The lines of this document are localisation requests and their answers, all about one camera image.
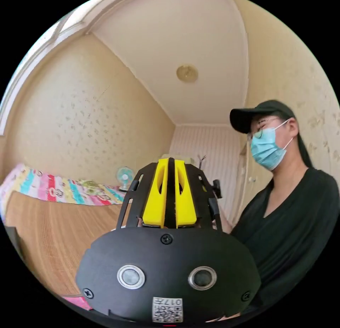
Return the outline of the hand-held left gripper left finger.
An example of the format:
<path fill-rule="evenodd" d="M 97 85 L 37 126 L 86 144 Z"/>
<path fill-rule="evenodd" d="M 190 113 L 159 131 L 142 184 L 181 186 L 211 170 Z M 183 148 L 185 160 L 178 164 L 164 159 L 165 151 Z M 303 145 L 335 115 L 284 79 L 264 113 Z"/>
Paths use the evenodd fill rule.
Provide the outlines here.
<path fill-rule="evenodd" d="M 164 227 L 169 159 L 159 159 L 142 215 L 146 226 Z"/>

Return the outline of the person's right hand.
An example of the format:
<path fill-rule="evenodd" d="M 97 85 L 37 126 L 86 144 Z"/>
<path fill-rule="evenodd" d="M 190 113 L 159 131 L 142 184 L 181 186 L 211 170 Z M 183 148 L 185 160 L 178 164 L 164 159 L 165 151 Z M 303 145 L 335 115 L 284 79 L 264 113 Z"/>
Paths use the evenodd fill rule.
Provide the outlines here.
<path fill-rule="evenodd" d="M 233 226 L 228 222 L 223 212 L 220 213 L 220 221 L 223 232 L 230 234 L 233 230 Z"/>

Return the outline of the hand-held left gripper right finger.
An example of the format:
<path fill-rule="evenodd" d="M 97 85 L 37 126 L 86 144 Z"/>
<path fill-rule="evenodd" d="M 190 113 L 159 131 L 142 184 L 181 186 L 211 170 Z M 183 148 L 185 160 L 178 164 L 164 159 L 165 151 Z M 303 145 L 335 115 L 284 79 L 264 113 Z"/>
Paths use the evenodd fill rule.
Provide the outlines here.
<path fill-rule="evenodd" d="M 176 227 L 193 226 L 197 216 L 192 198 L 185 162 L 175 160 L 175 216 Z"/>

